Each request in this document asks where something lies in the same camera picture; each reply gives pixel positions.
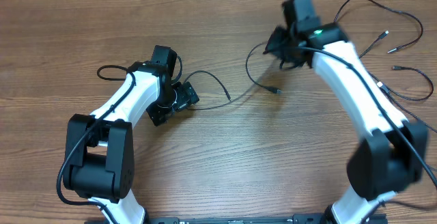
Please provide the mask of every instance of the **wood plank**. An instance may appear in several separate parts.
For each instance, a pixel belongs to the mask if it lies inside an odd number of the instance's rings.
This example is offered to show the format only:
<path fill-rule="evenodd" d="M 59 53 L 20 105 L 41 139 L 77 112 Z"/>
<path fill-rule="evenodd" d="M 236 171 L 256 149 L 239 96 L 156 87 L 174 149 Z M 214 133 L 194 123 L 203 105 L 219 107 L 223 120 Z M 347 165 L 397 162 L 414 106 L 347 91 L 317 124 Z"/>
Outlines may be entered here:
<path fill-rule="evenodd" d="M 184 74 L 208 70 L 236 96 L 250 88 L 248 51 L 283 24 L 284 0 L 2 0 L 0 1 L 0 222 L 80 223 L 101 217 L 97 208 L 62 204 L 55 178 L 63 160 L 66 124 L 112 96 L 120 83 L 100 80 L 104 64 L 129 66 L 172 47 Z M 314 0 L 327 23 L 345 0 Z M 412 96 L 429 91 L 413 72 L 437 79 L 437 0 L 376 0 L 421 19 L 423 38 L 404 51 L 417 26 L 365 1 L 345 8 L 341 26 L 361 52 L 385 30 L 390 34 L 363 63 L 393 89 Z M 278 61 L 258 51 L 254 77 L 283 95 L 252 89 L 241 102 L 215 111 L 185 111 L 155 128 L 145 115 L 135 127 L 133 191 L 152 217 L 288 216 L 321 212 L 348 185 L 346 163 L 356 148 L 350 119 L 313 70 L 279 72 Z M 119 72 L 108 74 L 120 75 Z M 198 107 L 226 102 L 220 86 L 199 74 L 191 83 Z M 437 125 L 437 98 L 402 102 Z M 437 136 L 427 162 L 437 165 Z M 74 193 L 65 191 L 69 198 Z M 432 204 L 437 194 L 425 177 L 398 199 Z M 435 212 L 388 206 L 393 223 L 433 223 Z"/>

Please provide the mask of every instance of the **wooden table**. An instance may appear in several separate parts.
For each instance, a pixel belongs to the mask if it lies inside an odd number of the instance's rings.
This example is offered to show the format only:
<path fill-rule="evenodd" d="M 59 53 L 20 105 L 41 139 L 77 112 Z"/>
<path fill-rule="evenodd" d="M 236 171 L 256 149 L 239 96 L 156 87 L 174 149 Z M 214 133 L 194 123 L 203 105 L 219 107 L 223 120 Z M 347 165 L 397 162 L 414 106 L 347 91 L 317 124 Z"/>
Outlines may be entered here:
<path fill-rule="evenodd" d="M 55 178 L 64 159 L 66 126 L 89 114 L 121 83 L 96 69 L 129 66 L 170 46 L 184 62 L 184 77 L 209 70 L 233 98 L 251 86 L 244 70 L 249 50 L 284 24 L 284 0 L 0 0 L 0 222 L 82 223 L 97 208 L 62 204 Z M 313 0 L 324 23 L 345 0 Z M 437 0 L 376 0 L 421 19 L 418 25 L 365 1 L 347 6 L 341 26 L 362 52 L 383 31 L 390 34 L 363 63 L 393 89 L 411 96 L 429 91 L 414 72 L 437 80 Z M 346 163 L 357 147 L 349 117 L 311 69 L 278 70 L 261 51 L 251 59 L 254 77 L 276 85 L 276 96 L 254 88 L 242 101 L 213 111 L 185 111 L 155 128 L 147 115 L 135 127 L 133 191 L 152 217 L 289 216 L 322 212 L 347 185 Z M 107 74 L 122 75 L 120 72 Z M 191 83 L 198 107 L 226 102 L 220 86 L 198 74 Z M 437 126 L 437 98 L 401 102 Z M 437 165 L 437 136 L 427 162 Z M 70 199 L 75 193 L 64 190 Z M 427 176 L 397 199 L 430 205 L 436 191 Z M 393 223 L 435 223 L 436 212 L 388 206 Z"/>

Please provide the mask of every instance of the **white arm segment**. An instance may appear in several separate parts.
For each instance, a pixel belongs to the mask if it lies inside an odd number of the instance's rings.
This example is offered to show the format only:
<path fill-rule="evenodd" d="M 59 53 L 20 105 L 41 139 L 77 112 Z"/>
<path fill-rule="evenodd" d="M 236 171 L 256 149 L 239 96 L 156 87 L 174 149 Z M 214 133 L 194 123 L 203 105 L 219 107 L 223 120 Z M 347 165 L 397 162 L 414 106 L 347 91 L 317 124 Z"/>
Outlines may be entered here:
<path fill-rule="evenodd" d="M 114 112 L 110 113 L 104 119 L 106 121 L 115 121 L 122 119 L 125 122 L 132 123 L 132 129 L 137 124 L 139 118 L 143 115 L 147 107 L 156 101 L 159 97 L 160 85 L 159 78 L 153 74 L 141 71 L 133 72 L 135 75 L 135 87 L 130 91 L 129 95 L 115 108 Z M 126 90 L 132 85 L 132 77 L 126 75 L 126 80 L 116 93 L 99 109 L 91 113 L 99 118 L 103 115 L 112 104 L 123 96 Z"/>
<path fill-rule="evenodd" d="M 397 127 L 403 126 L 402 121 L 407 121 L 404 114 L 397 110 L 373 82 L 370 75 L 362 65 L 355 47 L 351 42 L 335 42 L 324 46 L 324 51 L 341 57 L 351 63 L 370 86 L 378 102 L 387 112 Z M 343 108 L 348 113 L 358 134 L 359 141 L 370 137 L 371 132 L 379 128 L 382 132 L 391 131 L 390 124 L 382 116 L 369 92 L 353 71 L 341 62 L 322 53 L 314 53 L 313 68 L 334 91 Z M 391 191 L 379 195 L 375 200 L 367 201 L 358 196 L 349 186 L 343 197 L 335 202 L 332 212 L 338 224 L 360 223 L 380 201 L 387 201 L 396 196 Z"/>
<path fill-rule="evenodd" d="M 92 197 L 88 200 L 99 201 L 100 203 L 105 204 L 109 209 L 109 212 L 111 212 L 111 214 L 114 216 L 115 220 L 119 224 L 143 224 L 144 222 L 145 210 L 138 204 L 132 192 L 132 189 L 129 191 L 125 198 L 118 201 L 118 204 L 113 204 L 108 199 L 101 199 L 98 197 Z M 102 213 L 107 218 L 108 222 L 113 224 L 109 220 L 106 212 L 102 211 Z"/>
<path fill-rule="evenodd" d="M 147 107 L 158 99 L 160 91 L 158 77 L 141 71 L 135 71 L 133 74 L 135 75 L 136 85 L 127 97 L 125 97 L 125 99 L 115 108 L 114 112 L 105 117 L 106 121 L 122 119 L 125 122 L 131 122 L 132 129 L 135 127 L 135 124 L 137 124 L 139 118 L 143 115 Z M 117 100 L 126 93 L 126 90 L 130 85 L 132 85 L 132 77 L 130 74 L 127 74 L 126 80 L 116 93 L 108 100 L 108 102 L 106 102 L 106 104 L 93 111 L 91 115 L 95 115 L 96 118 L 103 115 L 112 104 L 117 102 Z M 107 142 L 99 142 L 99 145 L 107 146 Z M 99 201 L 106 204 L 115 220 L 120 224 L 143 224 L 144 222 L 145 210 L 138 204 L 132 193 L 132 189 L 127 196 L 120 199 L 117 204 L 111 203 L 108 199 L 97 197 L 92 197 L 88 200 Z M 106 212 L 103 212 L 103 214 L 111 223 Z"/>

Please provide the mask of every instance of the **wood grain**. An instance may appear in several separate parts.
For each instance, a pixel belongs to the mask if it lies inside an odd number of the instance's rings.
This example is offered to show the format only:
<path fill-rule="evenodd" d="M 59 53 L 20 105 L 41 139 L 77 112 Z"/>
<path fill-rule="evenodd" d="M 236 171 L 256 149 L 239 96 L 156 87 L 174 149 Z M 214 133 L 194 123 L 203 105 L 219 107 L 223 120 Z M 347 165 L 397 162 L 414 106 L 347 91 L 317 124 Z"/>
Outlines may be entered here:
<path fill-rule="evenodd" d="M 250 88 L 248 51 L 283 24 L 284 0 L 1 0 L 0 1 L 0 222 L 81 223 L 97 208 L 62 204 L 55 178 L 64 159 L 66 125 L 112 96 L 120 83 L 97 78 L 104 64 L 129 66 L 149 59 L 155 44 L 172 47 L 184 75 L 209 70 L 233 98 Z M 327 23 L 345 0 L 314 0 Z M 413 72 L 437 79 L 437 0 L 376 0 L 422 20 L 417 26 L 364 1 L 345 8 L 341 26 L 361 52 L 385 30 L 390 34 L 363 63 L 393 89 L 412 96 L 429 91 Z M 307 67 L 280 72 L 262 56 L 250 61 L 254 77 L 283 90 L 254 88 L 241 101 L 213 111 L 185 111 L 155 128 L 145 115 L 135 127 L 133 191 L 152 217 L 289 216 L 321 212 L 348 185 L 346 163 L 357 145 L 350 119 L 328 86 Z M 119 72 L 108 74 L 120 75 Z M 226 102 L 209 76 L 195 75 L 198 107 Z M 437 98 L 401 102 L 437 126 Z M 427 162 L 437 165 L 437 136 Z M 69 198 L 74 193 L 65 191 Z M 398 199 L 423 205 L 436 199 L 432 183 L 411 186 Z M 388 206 L 393 223 L 434 223 L 435 212 Z"/>

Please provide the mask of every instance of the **black and white robotic arm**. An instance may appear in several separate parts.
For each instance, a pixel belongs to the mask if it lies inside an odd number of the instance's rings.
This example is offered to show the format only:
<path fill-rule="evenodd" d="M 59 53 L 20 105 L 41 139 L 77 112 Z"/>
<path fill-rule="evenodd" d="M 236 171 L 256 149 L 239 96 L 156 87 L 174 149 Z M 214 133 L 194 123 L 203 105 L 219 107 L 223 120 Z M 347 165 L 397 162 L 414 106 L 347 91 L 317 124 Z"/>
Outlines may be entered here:
<path fill-rule="evenodd" d="M 266 53 L 283 61 L 305 59 L 340 100 L 360 142 L 347 166 L 350 187 L 339 201 L 327 207 L 319 221 L 312 223 L 368 221 L 381 201 L 393 198 L 422 176 L 422 165 L 393 131 L 393 126 L 401 130 L 422 158 L 427 129 L 420 123 L 411 124 L 387 100 L 362 65 L 353 43 L 337 24 L 321 25 L 311 0 L 289 0 L 283 4 L 283 9 L 287 29 L 275 29 Z M 292 51 L 279 51 L 284 47 Z M 329 54 L 338 56 L 344 63 Z M 170 48 L 157 46 L 151 61 L 133 64 L 129 71 L 135 76 L 135 87 L 104 118 L 87 143 L 74 153 L 64 171 L 67 189 L 76 191 L 79 197 L 106 205 L 118 223 L 147 223 L 147 212 L 137 203 L 131 190 L 134 176 L 132 129 L 139 118 L 147 111 L 158 126 L 175 111 L 199 101 L 190 83 L 171 84 L 175 60 L 176 55 Z M 68 123 L 66 157 L 87 128 L 131 85 L 132 77 L 128 74 L 124 84 L 106 104 L 91 115 L 72 117 Z M 387 116 L 394 125 L 388 122 Z M 107 146 L 106 156 L 87 153 L 87 147 L 98 145 Z"/>

